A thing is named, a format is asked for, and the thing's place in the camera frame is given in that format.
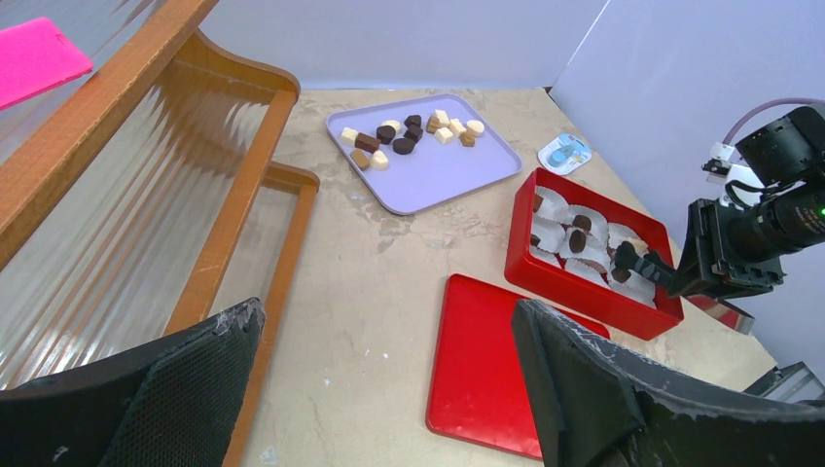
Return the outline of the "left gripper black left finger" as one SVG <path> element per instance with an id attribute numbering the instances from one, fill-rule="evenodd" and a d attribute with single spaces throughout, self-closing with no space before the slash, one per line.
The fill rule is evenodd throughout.
<path id="1" fill-rule="evenodd" d="M 1 393 L 4 466 L 219 466 L 266 314 L 251 298 Z"/>

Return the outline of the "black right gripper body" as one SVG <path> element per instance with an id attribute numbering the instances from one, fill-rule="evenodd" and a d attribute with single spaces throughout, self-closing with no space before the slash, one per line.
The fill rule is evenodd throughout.
<path id="1" fill-rule="evenodd" d="M 700 198 L 689 205 L 682 255 L 666 285 L 670 297 L 745 298 L 767 294 L 784 282 L 779 259 L 750 262 L 734 250 L 726 227 L 741 215 L 716 200 Z"/>

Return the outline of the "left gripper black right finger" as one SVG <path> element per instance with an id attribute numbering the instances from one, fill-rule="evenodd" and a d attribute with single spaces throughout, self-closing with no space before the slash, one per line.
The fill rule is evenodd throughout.
<path id="1" fill-rule="evenodd" d="M 824 405 L 674 371 L 537 300 L 511 320 L 547 466 L 820 466 Z"/>

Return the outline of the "beige square chocolate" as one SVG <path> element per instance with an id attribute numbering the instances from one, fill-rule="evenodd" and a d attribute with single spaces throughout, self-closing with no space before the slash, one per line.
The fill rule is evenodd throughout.
<path id="1" fill-rule="evenodd" d="M 647 242 L 637 237 L 630 237 L 627 242 L 631 244 L 635 253 L 639 256 L 644 256 L 649 252 L 649 245 Z"/>

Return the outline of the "red box lid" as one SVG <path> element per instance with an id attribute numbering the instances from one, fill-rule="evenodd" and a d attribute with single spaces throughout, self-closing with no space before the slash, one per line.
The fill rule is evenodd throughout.
<path id="1" fill-rule="evenodd" d="M 539 460 L 511 329 L 521 298 L 467 275 L 447 279 L 425 423 L 442 436 Z"/>

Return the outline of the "dark round chocolate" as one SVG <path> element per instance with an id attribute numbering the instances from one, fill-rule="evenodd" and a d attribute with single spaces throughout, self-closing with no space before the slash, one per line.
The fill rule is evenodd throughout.
<path id="1" fill-rule="evenodd" d="M 571 253 L 578 254 L 585 250 L 588 242 L 588 235 L 586 232 L 571 229 L 568 236 L 568 248 Z"/>

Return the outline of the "dark heart chocolate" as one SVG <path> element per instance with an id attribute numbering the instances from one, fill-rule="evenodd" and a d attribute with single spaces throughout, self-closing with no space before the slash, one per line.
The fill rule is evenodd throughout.
<path id="1" fill-rule="evenodd" d="M 589 233 L 592 230 L 592 219 L 586 215 L 577 214 L 573 218 L 572 226 L 585 233 Z"/>

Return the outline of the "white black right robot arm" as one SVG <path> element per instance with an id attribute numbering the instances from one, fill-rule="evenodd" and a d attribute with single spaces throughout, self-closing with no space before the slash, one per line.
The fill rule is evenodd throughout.
<path id="1" fill-rule="evenodd" d="M 727 182 L 729 206 L 705 198 L 689 205 L 670 297 L 766 294 L 783 282 L 782 256 L 824 241 L 823 104 L 797 107 L 735 148 L 761 184 Z"/>

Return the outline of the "red chocolate box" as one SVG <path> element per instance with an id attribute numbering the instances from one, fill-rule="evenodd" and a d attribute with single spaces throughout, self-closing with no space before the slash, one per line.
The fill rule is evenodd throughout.
<path id="1" fill-rule="evenodd" d="M 681 300 L 670 298 L 661 289 L 656 292 L 655 305 L 650 307 L 535 257 L 529 247 L 534 196 L 539 188 L 554 190 L 567 201 L 599 211 L 609 222 L 633 229 L 667 265 L 674 265 L 669 237 L 661 222 L 544 168 L 537 168 L 515 194 L 504 266 L 504 276 L 509 282 L 645 341 L 683 321 Z"/>

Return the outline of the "white blue oval package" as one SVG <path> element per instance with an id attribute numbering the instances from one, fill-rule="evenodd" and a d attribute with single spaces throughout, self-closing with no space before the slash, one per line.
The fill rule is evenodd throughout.
<path id="1" fill-rule="evenodd" d="M 538 151 L 537 159 L 545 169 L 565 176 L 589 162 L 592 150 L 578 136 L 562 133 Z"/>

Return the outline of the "orange wooden shelf rack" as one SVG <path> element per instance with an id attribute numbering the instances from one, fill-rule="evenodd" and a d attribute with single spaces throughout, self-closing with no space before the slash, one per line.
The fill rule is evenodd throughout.
<path id="1" fill-rule="evenodd" d="M 289 72 L 232 54 L 210 1 L 5 1 L 48 18 L 87 76 L 1 114 L 1 393 L 251 298 L 266 314 L 230 446 L 248 443 L 318 177 L 272 155 Z"/>

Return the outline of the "lavender plastic tray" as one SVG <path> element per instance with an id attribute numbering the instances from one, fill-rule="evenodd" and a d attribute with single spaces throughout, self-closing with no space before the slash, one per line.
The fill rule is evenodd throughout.
<path id="1" fill-rule="evenodd" d="M 429 133 L 408 155 L 397 155 L 390 145 L 383 145 L 381 149 L 389 159 L 385 170 L 360 169 L 350 157 L 353 148 L 341 142 L 346 127 L 373 136 L 386 120 L 401 122 L 409 115 L 427 119 L 435 110 L 444 110 L 461 122 L 484 121 L 467 100 L 454 93 L 390 101 L 327 117 L 327 132 L 344 158 L 379 203 L 394 214 L 412 215 L 521 172 L 520 156 L 489 123 L 473 147 L 465 147 L 458 140 L 443 145 Z"/>

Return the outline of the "pink flat box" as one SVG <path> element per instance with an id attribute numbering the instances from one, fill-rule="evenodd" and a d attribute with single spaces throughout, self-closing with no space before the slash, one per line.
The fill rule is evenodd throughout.
<path id="1" fill-rule="evenodd" d="M 48 18 L 1 31 L 1 108 L 89 74 L 93 63 Z"/>

